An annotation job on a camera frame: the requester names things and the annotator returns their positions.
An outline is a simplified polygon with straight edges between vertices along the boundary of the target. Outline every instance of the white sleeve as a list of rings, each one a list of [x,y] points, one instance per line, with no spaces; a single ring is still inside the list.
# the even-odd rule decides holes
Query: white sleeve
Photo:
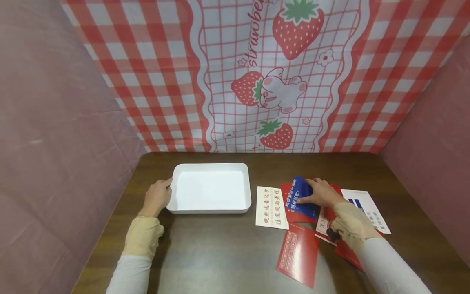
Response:
[[[431,294],[384,238],[366,240],[358,258],[379,294]]]
[[[122,255],[106,294],[146,294],[152,261],[140,255]]]

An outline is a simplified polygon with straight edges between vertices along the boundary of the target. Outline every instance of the flower illustration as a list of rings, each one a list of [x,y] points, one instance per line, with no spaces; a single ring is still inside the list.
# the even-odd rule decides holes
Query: flower illustration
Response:
[[[231,139],[235,138],[235,132],[234,131],[228,131],[224,133],[224,139]]]
[[[237,62],[238,62],[238,67],[245,67],[248,60],[246,60],[245,58],[242,58]]]
[[[327,66],[333,62],[333,50],[328,50],[320,54],[320,58],[317,60],[317,63],[321,66]]]

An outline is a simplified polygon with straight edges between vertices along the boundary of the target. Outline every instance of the card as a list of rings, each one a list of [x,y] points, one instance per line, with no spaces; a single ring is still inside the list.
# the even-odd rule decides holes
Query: card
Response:
[[[389,227],[380,214],[369,192],[358,190],[341,190],[343,197],[362,210],[370,219],[374,227],[383,234],[391,234]]]
[[[284,235],[277,270],[313,288],[317,267],[319,240],[313,231],[295,223]]]
[[[339,195],[342,195],[341,189],[333,184],[330,186],[338,192]],[[318,216],[317,228],[315,231],[315,236],[318,238],[327,241],[330,244],[336,246],[336,243],[331,241],[326,233],[326,230],[331,226],[331,222],[336,218],[335,212],[330,207],[322,207],[320,210],[320,215]]]
[[[281,189],[258,187],[255,224],[261,227],[289,229]]]
[[[331,226],[331,222],[325,217],[325,207],[322,207],[320,210],[320,215],[318,216],[317,228],[315,231],[315,236],[318,238],[327,241],[330,244],[336,246],[336,243],[331,241],[326,233],[326,230]]]
[[[360,265],[360,262],[359,262],[359,259],[357,258],[356,253],[354,253],[354,251],[351,248],[349,248],[349,246],[343,240],[338,241],[338,246],[336,247],[335,252],[339,256],[349,261],[352,265],[354,265],[359,270],[364,271],[364,269]]]
[[[306,216],[316,219],[318,216],[317,211],[319,207],[312,203],[297,204],[297,199],[300,197],[306,197],[312,195],[312,187],[300,176],[295,176],[292,181],[292,187],[290,188],[289,195],[286,200],[286,207],[288,209],[300,212]]]
[[[284,202],[287,200],[287,196],[289,194],[290,188],[292,184],[291,183],[281,183],[281,191],[282,191],[282,198],[284,199]],[[317,219],[310,218],[304,214],[301,214],[300,212],[297,212],[295,210],[292,210],[290,208],[285,208],[286,209],[286,217],[288,222],[317,222]]]

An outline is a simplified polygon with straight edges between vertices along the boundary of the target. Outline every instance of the strawberry illustration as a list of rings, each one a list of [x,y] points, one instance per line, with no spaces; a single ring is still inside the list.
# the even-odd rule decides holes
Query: strawberry illustration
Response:
[[[262,83],[263,75],[261,73],[247,72],[241,78],[234,80],[230,88],[242,104],[254,106],[261,97]]]
[[[260,136],[259,140],[266,147],[284,150],[292,142],[294,132],[290,125],[276,119],[270,122],[262,121],[261,129],[256,134]]]
[[[274,17],[274,39],[287,59],[297,58],[320,34],[325,14],[319,6],[311,0],[294,0]]]

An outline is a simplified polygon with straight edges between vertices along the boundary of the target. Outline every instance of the blue stripe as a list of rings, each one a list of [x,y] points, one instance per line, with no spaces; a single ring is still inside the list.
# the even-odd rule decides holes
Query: blue stripe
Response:
[[[354,199],[354,202],[356,202],[357,208],[359,208],[360,210],[362,210],[362,212],[364,212],[364,209],[362,209],[362,205],[360,204],[359,200],[358,200],[358,199]]]

